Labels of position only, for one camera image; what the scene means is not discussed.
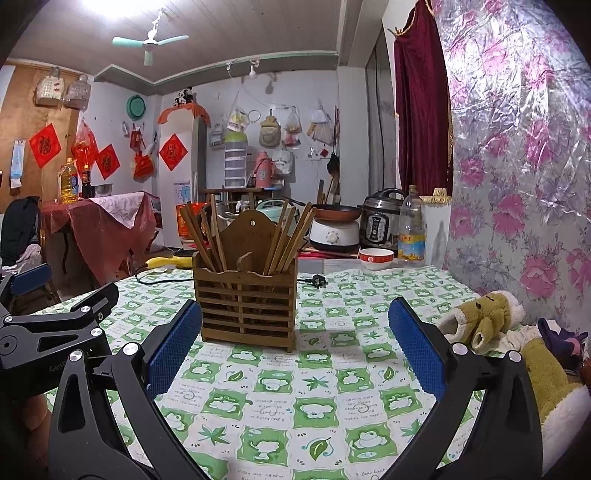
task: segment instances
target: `hanging bag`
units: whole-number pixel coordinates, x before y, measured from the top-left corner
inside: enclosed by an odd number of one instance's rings
[[[274,116],[269,115],[261,122],[259,143],[265,148],[275,148],[281,143],[281,125]]]

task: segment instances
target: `floral wallpaper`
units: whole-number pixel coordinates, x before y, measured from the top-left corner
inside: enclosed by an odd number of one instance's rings
[[[541,0],[433,0],[452,101],[446,268],[591,331],[591,70]]]

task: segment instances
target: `yellow object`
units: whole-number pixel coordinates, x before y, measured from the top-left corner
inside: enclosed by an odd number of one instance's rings
[[[521,355],[525,359],[531,386],[534,388],[540,422],[544,423],[556,405],[581,384],[569,383],[564,369],[541,338],[530,340],[521,349]]]
[[[78,171],[74,159],[69,157],[59,173],[60,203],[78,201]]]
[[[450,343],[465,343],[475,352],[483,352],[499,332],[506,333],[524,316],[523,307],[511,293],[494,291],[447,312],[439,329]]]
[[[154,268],[166,267],[168,265],[174,265],[177,268],[193,268],[193,258],[192,257],[155,257],[150,258],[146,265],[150,270]]]

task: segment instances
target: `stuffed toy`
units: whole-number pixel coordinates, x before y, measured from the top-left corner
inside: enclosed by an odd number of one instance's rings
[[[591,396],[581,383],[570,383],[541,338],[530,340],[521,355],[527,365],[542,427],[546,473],[567,450],[591,411]]]
[[[461,342],[483,353],[492,339],[521,323],[525,310],[508,291],[494,291],[444,314],[438,325],[450,343]]]

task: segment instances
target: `cooking oil bottle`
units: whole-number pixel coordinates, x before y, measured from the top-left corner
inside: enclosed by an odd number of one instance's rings
[[[74,203],[78,200],[78,171],[74,159],[69,157],[59,174],[60,203]]]
[[[421,267],[425,264],[427,225],[423,217],[424,204],[417,186],[411,185],[409,195],[400,209],[398,260],[404,266]]]

